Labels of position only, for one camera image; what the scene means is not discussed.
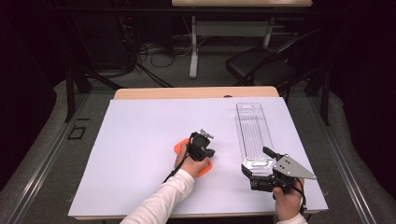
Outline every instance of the white sleeve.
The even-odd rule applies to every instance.
[[[194,178],[180,169],[148,199],[130,213],[121,224],[166,223],[175,206],[186,199],[194,184]]]
[[[307,224],[305,218],[299,213],[296,217],[284,220],[284,221],[278,221],[276,224]]]

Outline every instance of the orange object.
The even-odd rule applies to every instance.
[[[179,143],[177,143],[177,144],[175,145],[174,150],[175,150],[176,154],[178,154],[178,153],[180,152],[180,150],[181,150],[181,145],[184,144],[184,143],[185,143],[185,144],[188,144],[188,143],[189,143],[189,138],[186,138],[186,139],[184,139],[183,141],[181,141],[181,142],[179,142]],[[213,167],[213,163],[212,163],[212,161],[210,161],[208,166],[206,166],[204,169],[202,169],[202,170],[200,170],[200,171],[198,172],[197,177],[201,177],[201,176],[204,175],[206,172],[208,172],[210,169],[212,169],[212,167]]]

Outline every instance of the person's right hand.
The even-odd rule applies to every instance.
[[[297,180],[294,187],[302,190],[304,179],[301,178],[300,181]],[[276,215],[280,221],[294,218],[299,214],[302,195],[298,191],[290,189],[287,193],[283,193],[280,187],[274,187],[273,193],[276,198]]]
[[[182,144],[180,147],[180,152],[177,154],[177,158],[175,161],[175,167],[183,160],[183,156],[185,151],[187,150],[187,144]],[[181,169],[189,173],[192,177],[196,177],[198,172],[204,169],[209,165],[210,159],[205,157],[202,161],[194,161],[191,157],[186,158],[183,164],[181,165]]]

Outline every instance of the wooden desk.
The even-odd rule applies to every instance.
[[[172,0],[174,7],[311,7],[311,0]],[[197,36],[262,36],[262,46],[268,48],[274,18],[269,21],[197,21],[191,22],[190,78],[197,77]]]
[[[215,135],[210,144],[216,150],[214,166],[196,181],[189,199],[171,217],[273,215],[272,194],[251,190],[240,169],[235,103],[251,101],[265,105],[264,114],[274,122],[269,125],[275,128],[277,152],[298,154],[294,159],[312,170],[289,110],[273,87],[119,90],[106,112],[69,216],[125,217],[172,170],[173,146],[201,128]],[[308,212],[327,210],[318,182],[305,183]]]

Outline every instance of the clear plastic box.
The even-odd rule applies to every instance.
[[[236,105],[235,115],[242,163],[254,175],[269,175],[275,159],[262,152],[262,147],[272,150],[273,143],[268,131],[262,105],[243,103]]]

